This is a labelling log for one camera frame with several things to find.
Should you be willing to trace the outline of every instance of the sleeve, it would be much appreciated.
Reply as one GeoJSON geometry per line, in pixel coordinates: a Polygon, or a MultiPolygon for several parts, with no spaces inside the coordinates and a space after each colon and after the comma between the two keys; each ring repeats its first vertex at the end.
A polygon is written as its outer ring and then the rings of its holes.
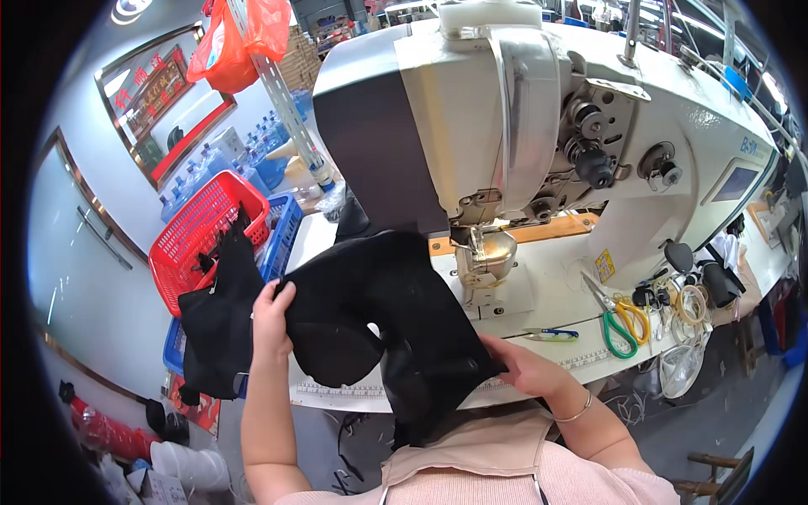
{"type": "Polygon", "coordinates": [[[275,502],[275,505],[336,505],[343,503],[340,494],[330,491],[301,491],[299,493],[287,494],[275,502]]]}
{"type": "Polygon", "coordinates": [[[680,497],[664,478],[631,468],[618,468],[612,473],[631,488],[643,505],[679,505],[680,497]]]}

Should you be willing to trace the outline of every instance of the beige apron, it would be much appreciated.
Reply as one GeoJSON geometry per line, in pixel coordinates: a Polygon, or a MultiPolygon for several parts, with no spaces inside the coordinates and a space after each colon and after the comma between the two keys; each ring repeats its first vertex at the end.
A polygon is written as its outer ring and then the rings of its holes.
{"type": "Polygon", "coordinates": [[[552,416],[532,408],[496,418],[475,419],[426,448],[402,447],[381,464],[379,504],[390,487],[429,468],[452,468],[477,475],[521,477],[532,475],[536,491],[546,503],[537,481],[539,448],[553,425],[552,416]]]}

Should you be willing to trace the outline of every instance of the gold bracelet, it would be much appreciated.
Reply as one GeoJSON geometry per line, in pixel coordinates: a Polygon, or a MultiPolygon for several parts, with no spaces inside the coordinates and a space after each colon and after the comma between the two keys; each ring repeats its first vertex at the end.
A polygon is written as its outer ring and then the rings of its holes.
{"type": "Polygon", "coordinates": [[[583,406],[583,410],[581,410],[578,414],[570,418],[559,419],[556,416],[553,416],[553,419],[555,420],[556,423],[568,423],[570,421],[575,421],[577,418],[581,417],[584,412],[589,410],[591,404],[592,404],[592,392],[589,389],[587,389],[587,403],[583,406]]]}

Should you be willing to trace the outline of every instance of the orange plastic bag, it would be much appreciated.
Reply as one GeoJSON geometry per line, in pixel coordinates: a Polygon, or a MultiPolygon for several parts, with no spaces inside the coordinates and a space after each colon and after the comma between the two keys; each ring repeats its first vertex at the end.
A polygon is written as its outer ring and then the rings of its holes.
{"type": "Polygon", "coordinates": [[[244,49],[225,0],[213,3],[210,29],[191,55],[185,78],[190,82],[207,79],[214,90],[230,94],[258,80],[258,72],[244,49]]]}
{"type": "Polygon", "coordinates": [[[286,0],[246,0],[244,49],[280,61],[286,53],[292,6],[286,0]]]}

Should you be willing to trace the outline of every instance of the display screen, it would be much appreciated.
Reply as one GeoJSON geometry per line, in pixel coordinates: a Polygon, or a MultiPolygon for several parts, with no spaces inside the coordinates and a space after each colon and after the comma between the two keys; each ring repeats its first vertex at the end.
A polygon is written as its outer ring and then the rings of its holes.
{"type": "Polygon", "coordinates": [[[747,192],[749,186],[755,181],[757,177],[757,170],[749,170],[748,168],[741,168],[736,166],[732,171],[730,177],[726,180],[721,189],[718,190],[713,202],[728,202],[737,200],[743,193],[747,192]]]}

